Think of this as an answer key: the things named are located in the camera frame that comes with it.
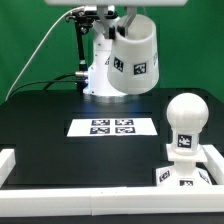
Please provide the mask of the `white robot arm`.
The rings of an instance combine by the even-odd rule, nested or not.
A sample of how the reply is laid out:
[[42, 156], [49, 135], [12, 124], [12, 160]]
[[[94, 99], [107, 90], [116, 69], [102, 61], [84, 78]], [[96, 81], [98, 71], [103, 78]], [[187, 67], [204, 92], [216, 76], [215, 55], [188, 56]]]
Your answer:
[[180, 7], [188, 0], [44, 1], [71, 6], [68, 16], [79, 31], [94, 29], [93, 62], [80, 73], [87, 78], [84, 95], [101, 102], [120, 102], [151, 90], [159, 80], [156, 25], [137, 8]]

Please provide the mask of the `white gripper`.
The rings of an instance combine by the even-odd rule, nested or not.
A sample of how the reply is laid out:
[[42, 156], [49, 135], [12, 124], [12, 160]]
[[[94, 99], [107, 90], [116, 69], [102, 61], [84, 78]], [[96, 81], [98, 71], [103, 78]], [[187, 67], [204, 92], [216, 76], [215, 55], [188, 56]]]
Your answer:
[[103, 26], [103, 35], [106, 39], [113, 39], [115, 28], [111, 26], [106, 18], [109, 5], [127, 6], [126, 15], [117, 24], [117, 31], [120, 35], [127, 35], [128, 28], [136, 17], [137, 8], [134, 6], [184, 6], [187, 0], [44, 0], [48, 5], [55, 6], [98, 6], [97, 15]]

